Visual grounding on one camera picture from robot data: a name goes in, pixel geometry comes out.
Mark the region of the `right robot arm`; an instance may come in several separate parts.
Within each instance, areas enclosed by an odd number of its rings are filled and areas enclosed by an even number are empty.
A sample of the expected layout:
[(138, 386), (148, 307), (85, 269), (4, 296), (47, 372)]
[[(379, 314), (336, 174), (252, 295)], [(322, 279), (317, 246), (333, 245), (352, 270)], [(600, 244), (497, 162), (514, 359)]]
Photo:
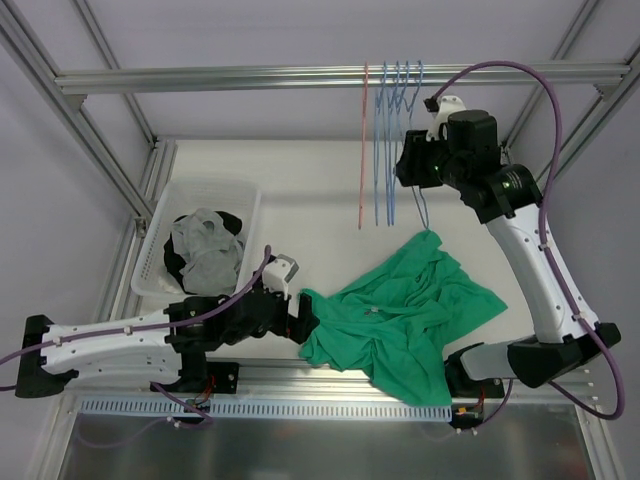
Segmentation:
[(620, 342), (618, 327), (598, 319), (571, 279), (540, 218), (543, 196), (531, 172), (502, 164), (489, 113), (461, 110), (433, 131), (407, 131), (396, 176), (404, 187), (456, 190), (500, 246), (530, 310), (533, 335), (449, 356), (446, 382), (454, 394), (469, 396), (497, 378), (537, 388)]

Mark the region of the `blue hanger of grey top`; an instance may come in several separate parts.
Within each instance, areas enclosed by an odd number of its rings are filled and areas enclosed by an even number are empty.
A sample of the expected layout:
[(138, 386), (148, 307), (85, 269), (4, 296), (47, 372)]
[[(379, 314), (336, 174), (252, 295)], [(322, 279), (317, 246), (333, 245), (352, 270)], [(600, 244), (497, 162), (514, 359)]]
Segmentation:
[(382, 64), (379, 86), (374, 92), (374, 116), (373, 116), (373, 198), (374, 198), (374, 221), (375, 225), (381, 224), (381, 219), (385, 218), (386, 225), (389, 226), (390, 213), (388, 194), (388, 179), (386, 167), (383, 162), (383, 150), (385, 140), (383, 133), (385, 128), (384, 105), (385, 89), (388, 74), (387, 62)]

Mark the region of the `white plastic basket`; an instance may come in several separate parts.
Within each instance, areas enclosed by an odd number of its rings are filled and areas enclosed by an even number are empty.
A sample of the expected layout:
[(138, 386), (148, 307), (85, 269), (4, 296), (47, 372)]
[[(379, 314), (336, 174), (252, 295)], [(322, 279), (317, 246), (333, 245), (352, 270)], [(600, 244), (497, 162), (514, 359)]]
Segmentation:
[(244, 257), (240, 265), (237, 288), (251, 277), (251, 257), (259, 215), (261, 192), (257, 184), (225, 177), (178, 177), (165, 186), (147, 229), (131, 278), (131, 289), (140, 297), (173, 303), (186, 294), (164, 265), (164, 244), (171, 225), (182, 215), (199, 208), (209, 208), (235, 215), (242, 221), (240, 240)]

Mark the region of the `blue hanger of black top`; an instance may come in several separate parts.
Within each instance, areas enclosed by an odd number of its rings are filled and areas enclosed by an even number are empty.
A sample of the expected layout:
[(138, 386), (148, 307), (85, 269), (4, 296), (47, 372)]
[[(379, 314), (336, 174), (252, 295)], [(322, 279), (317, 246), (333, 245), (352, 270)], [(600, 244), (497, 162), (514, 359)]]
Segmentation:
[(397, 147), (396, 122), (397, 95), (400, 81), (400, 63), (396, 62), (393, 84), (385, 88), (384, 113), (384, 162), (387, 225), (395, 225), (395, 152)]

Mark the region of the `green tank top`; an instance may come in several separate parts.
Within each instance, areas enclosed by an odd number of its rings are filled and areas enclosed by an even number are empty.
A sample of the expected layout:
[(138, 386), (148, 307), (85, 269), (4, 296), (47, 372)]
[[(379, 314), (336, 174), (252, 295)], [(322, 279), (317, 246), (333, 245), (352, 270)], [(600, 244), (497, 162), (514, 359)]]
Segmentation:
[(303, 290), (319, 323), (300, 357), (312, 366), (360, 370), (374, 387), (411, 406), (450, 405), (444, 347), (507, 305), (441, 245), (435, 232), (422, 230), (337, 293)]

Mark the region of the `aluminium hanging rail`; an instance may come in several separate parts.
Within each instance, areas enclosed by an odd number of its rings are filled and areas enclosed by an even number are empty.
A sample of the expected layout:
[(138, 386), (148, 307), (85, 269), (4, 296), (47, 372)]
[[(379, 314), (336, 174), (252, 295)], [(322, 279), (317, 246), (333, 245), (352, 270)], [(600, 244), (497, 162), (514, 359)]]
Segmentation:
[[(267, 89), (360, 88), (365, 85), (444, 85), (465, 65), (395, 64), (347, 66), (223, 66), (77, 70), (54, 80), (68, 95), (205, 92)], [(548, 61), (531, 64), (554, 84), (617, 85), (631, 66), (616, 61)], [(467, 73), (458, 85), (533, 85), (528, 73), (505, 66), (484, 67)]]

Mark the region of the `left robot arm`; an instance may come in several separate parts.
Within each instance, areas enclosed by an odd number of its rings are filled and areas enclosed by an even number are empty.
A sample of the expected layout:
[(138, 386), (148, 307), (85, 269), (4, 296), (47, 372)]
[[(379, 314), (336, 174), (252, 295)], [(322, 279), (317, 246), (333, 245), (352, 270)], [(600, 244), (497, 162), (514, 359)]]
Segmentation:
[(23, 399), (54, 396), (69, 385), (233, 394), (238, 365), (212, 361), (208, 354), (268, 333), (303, 344), (319, 320), (309, 295), (301, 296), (295, 315), (289, 300), (254, 287), (240, 297), (191, 296), (106, 326), (63, 326), (45, 315), (31, 316), (11, 390)]

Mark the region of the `blue hanger of green top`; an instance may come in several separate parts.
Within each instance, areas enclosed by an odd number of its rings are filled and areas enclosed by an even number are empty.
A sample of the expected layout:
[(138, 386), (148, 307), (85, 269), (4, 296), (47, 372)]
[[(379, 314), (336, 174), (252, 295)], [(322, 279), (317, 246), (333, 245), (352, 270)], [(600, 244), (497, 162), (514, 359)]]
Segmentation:
[(397, 138), (402, 134), (402, 111), (405, 103), (405, 93), (408, 87), (409, 80), (411, 78), (411, 64), (406, 61), (404, 65), (400, 63), (396, 64), (396, 80), (394, 86), (394, 92), (392, 93), (392, 107), (395, 114), (395, 128)]

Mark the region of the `pink wire hanger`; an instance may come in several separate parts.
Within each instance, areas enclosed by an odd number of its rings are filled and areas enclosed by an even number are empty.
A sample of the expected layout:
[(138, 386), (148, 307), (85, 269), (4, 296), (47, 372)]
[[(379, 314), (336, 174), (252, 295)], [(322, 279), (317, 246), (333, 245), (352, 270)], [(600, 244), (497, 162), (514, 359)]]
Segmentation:
[(360, 156), (360, 177), (358, 195), (358, 230), (362, 230), (364, 221), (365, 202), (365, 178), (366, 178), (366, 136), (367, 136), (367, 106), (368, 106), (368, 84), (369, 84), (369, 63), (365, 62), (363, 67), (363, 87), (361, 106), (361, 156)]

